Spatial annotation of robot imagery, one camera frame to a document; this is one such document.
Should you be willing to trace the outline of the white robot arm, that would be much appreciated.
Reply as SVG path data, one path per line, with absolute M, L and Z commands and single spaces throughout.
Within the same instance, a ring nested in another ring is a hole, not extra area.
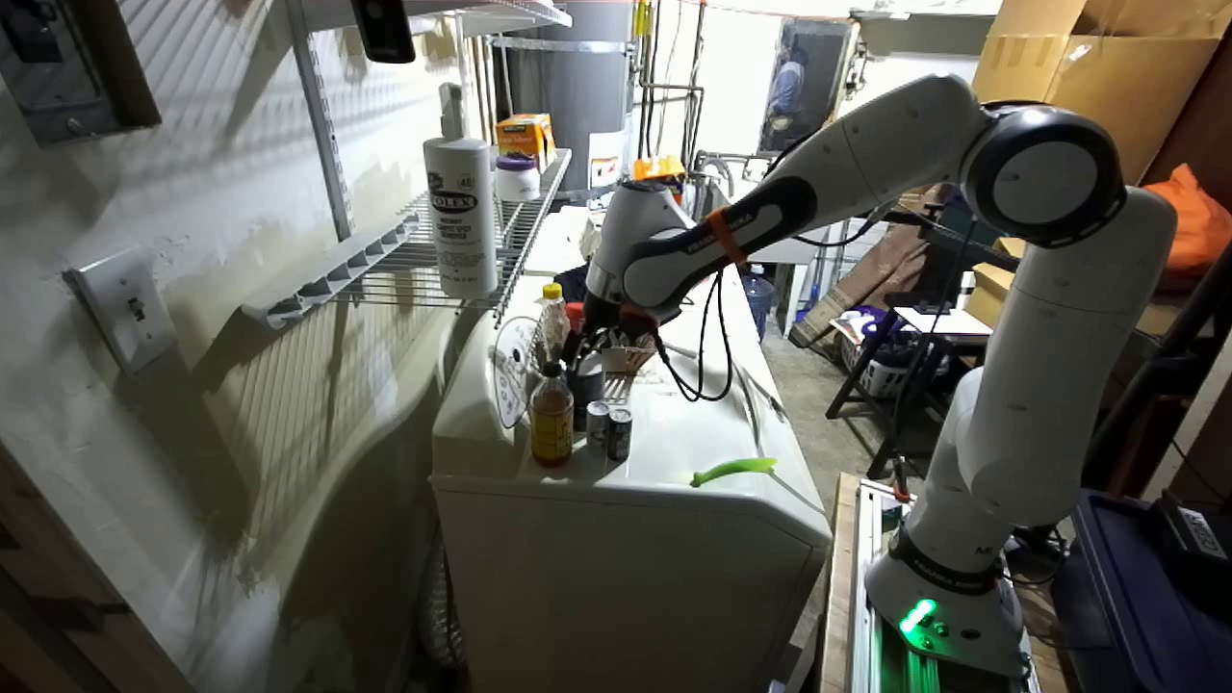
M 918 76 L 806 134 L 705 219 L 664 227 L 620 206 L 587 292 L 608 323 L 667 323 L 716 270 L 919 184 L 954 184 L 975 227 L 1015 234 L 1024 256 L 986 361 L 951 396 L 923 490 L 864 583 L 913 651 L 1015 676 L 1028 655 L 1005 544 L 1073 508 L 1114 361 L 1176 237 L 1176 206 L 1119 178 L 1105 126 Z

